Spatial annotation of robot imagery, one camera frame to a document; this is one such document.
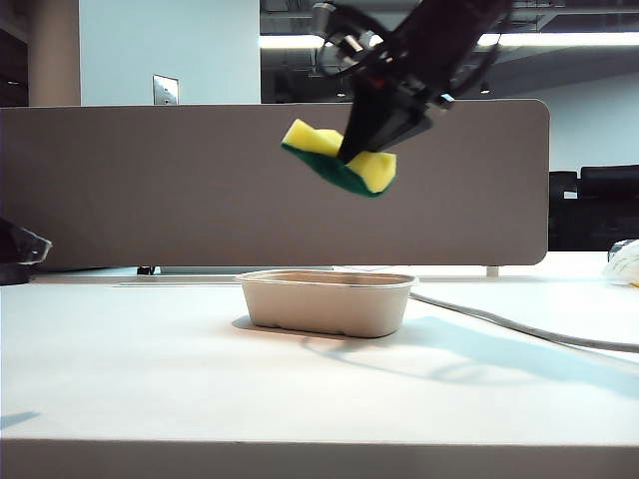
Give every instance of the white table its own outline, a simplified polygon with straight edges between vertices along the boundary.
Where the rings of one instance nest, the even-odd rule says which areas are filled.
[[[603,253],[394,267],[415,290],[558,332],[639,342]],[[353,339],[253,327],[209,277],[2,288],[2,472],[38,477],[639,477],[639,358],[410,301]]]

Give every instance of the light switch plate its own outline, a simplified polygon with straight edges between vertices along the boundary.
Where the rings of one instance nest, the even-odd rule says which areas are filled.
[[[153,104],[178,105],[180,103],[180,82],[177,78],[153,76]]]

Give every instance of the green scrubbing pad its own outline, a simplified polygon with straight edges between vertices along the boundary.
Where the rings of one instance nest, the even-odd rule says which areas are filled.
[[[370,198],[385,193],[395,177],[395,155],[361,152],[345,165],[336,157],[342,140],[342,135],[334,130],[315,130],[302,120],[295,120],[282,139],[282,148],[325,180],[349,192]]]

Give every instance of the ceiling light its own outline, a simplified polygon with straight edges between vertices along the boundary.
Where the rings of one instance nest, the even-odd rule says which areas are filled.
[[[260,48],[263,49],[297,49],[319,48],[323,38],[317,35],[260,35]]]
[[[374,47],[375,45],[379,45],[380,43],[383,43],[383,39],[379,35],[373,35],[372,37],[370,37],[370,40],[368,40],[368,46],[370,48]]]
[[[372,47],[382,39],[373,35]],[[616,47],[639,46],[639,32],[592,32],[592,33],[496,33],[482,35],[479,46],[490,47],[499,42],[504,47]],[[317,35],[261,35],[263,49],[313,49],[323,44]]]
[[[639,46],[639,32],[506,33],[482,35],[479,46],[499,42],[504,47],[616,47]]]

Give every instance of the gray cable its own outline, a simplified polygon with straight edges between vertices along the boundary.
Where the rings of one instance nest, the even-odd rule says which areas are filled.
[[[421,294],[417,294],[416,292],[412,292],[410,294],[410,298],[417,301],[425,302],[426,304],[432,304],[433,306],[443,307],[445,309],[450,309],[451,311],[460,312],[461,314],[476,317],[484,321],[492,322],[493,324],[497,324],[508,329],[513,329],[515,331],[523,332],[524,334],[529,334],[531,336],[539,337],[540,339],[545,339],[546,341],[572,344],[575,346],[592,347],[595,349],[606,349],[609,351],[639,352],[639,344],[632,344],[627,342],[599,341],[596,339],[583,339],[581,337],[568,336],[566,334],[546,331],[544,329],[526,326],[525,324],[506,319],[505,317],[499,316],[492,312],[440,301],[439,299],[423,296]]]

